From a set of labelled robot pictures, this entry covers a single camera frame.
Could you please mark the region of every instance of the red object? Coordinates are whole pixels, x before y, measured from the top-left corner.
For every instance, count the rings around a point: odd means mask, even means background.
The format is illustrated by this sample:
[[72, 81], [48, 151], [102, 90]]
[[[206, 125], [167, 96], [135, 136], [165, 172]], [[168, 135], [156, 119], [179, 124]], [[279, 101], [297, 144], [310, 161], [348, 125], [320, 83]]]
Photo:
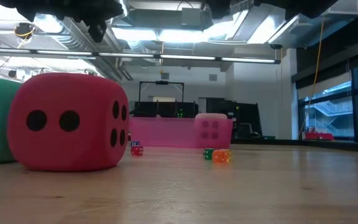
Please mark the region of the red object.
[[45, 73], [25, 82], [9, 112], [14, 157], [33, 170], [83, 171], [115, 166], [128, 138], [128, 100], [111, 80]]
[[143, 146], [132, 146], [131, 154], [133, 156], [143, 156]]
[[305, 139], [333, 141], [334, 136], [333, 134], [329, 134], [329, 133], [305, 133]]

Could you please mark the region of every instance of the small red die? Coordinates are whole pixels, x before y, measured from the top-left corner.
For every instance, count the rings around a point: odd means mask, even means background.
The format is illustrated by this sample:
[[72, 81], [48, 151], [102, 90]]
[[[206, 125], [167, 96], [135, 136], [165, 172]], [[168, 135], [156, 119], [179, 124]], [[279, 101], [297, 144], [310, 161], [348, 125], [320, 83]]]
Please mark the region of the small red die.
[[132, 146], [131, 154], [133, 156], [143, 156], [143, 146]]

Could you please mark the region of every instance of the black machine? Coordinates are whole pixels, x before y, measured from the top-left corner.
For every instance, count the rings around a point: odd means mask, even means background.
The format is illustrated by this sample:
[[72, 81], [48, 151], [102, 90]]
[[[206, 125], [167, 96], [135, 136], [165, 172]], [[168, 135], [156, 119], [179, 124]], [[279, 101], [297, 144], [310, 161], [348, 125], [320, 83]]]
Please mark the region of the black machine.
[[[141, 102], [142, 85], [151, 83], [156, 85], [181, 85], [181, 102]], [[183, 102], [185, 96], [185, 84], [168, 81], [140, 81], [139, 82], [139, 100], [135, 103], [134, 116], [156, 117], [160, 115], [163, 118], [194, 118], [198, 114], [198, 104], [195, 102]]]
[[[302, 13], [314, 18], [332, 6], [337, 0], [254, 0], [256, 6], [266, 3], [286, 9], [286, 19]], [[220, 19], [229, 15], [230, 0], [205, 0], [212, 17]], [[16, 8], [29, 21], [34, 21], [35, 13], [51, 14], [62, 20], [72, 17], [76, 22], [84, 21], [89, 26], [89, 34], [95, 42], [101, 42], [106, 33], [106, 20], [121, 15], [122, 5], [115, 0], [0, 0], [0, 5]]]
[[226, 114], [233, 120], [233, 138], [262, 136], [258, 104], [237, 103], [220, 98], [207, 98], [207, 113]]

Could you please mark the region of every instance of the wooden table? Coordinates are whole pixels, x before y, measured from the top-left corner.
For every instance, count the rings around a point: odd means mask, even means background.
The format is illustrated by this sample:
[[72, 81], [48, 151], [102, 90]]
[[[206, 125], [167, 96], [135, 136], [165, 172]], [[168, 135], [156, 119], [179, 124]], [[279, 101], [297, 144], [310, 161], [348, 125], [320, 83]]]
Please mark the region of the wooden table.
[[199, 149], [127, 151], [97, 172], [0, 164], [0, 223], [357, 223], [358, 153], [233, 145], [227, 165]]

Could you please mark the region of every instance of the ceiling duct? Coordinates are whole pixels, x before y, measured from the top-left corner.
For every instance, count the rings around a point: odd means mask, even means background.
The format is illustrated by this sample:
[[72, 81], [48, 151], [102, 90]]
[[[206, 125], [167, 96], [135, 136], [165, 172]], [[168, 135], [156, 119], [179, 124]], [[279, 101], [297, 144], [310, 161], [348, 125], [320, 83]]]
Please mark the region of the ceiling duct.
[[[279, 44], [284, 47], [308, 47], [317, 43], [322, 16], [310, 19], [299, 14], [286, 20], [286, 10], [255, 1], [232, 1], [231, 13], [247, 11], [233, 40], [248, 44]], [[358, 0], [338, 0], [324, 12], [324, 38], [347, 25], [358, 16]]]
[[[55, 29], [55, 31], [57, 30], [59, 34], [69, 34], [69, 36], [53, 37], [68, 50], [83, 52], [97, 51], [96, 47], [90, 43], [90, 41], [83, 35], [71, 19], [65, 18], [63, 21], [59, 21], [54, 16], [52, 18], [50, 17], [50, 15], [38, 14], [35, 17], [34, 23], [46, 32], [51, 29], [51, 25], [54, 24], [53, 29]], [[86, 61], [100, 69], [101, 73], [105, 77], [111, 78], [115, 81], [122, 80], [122, 75], [114, 67], [114, 62], [108, 62], [105, 58], [96, 58], [96, 60]]]
[[213, 25], [209, 10], [188, 9], [182, 11], [134, 9], [122, 22], [116, 22], [118, 28], [145, 28], [145, 29], [187, 29], [205, 30]]
[[[144, 45], [144, 42], [142, 40], [135, 40], [135, 41], [127, 41], [129, 48], [132, 50], [132, 52], [137, 54], [154, 54], [156, 51], [147, 49]], [[153, 59], [153, 58], [144, 58], [143, 60], [152, 62], [152, 63], [158, 63], [159, 59]]]
[[323, 38], [330, 36], [358, 17], [358, 0], [338, 0], [325, 13], [310, 19], [299, 15], [298, 19], [271, 44], [285, 47], [309, 47], [319, 42], [321, 23], [324, 19]]

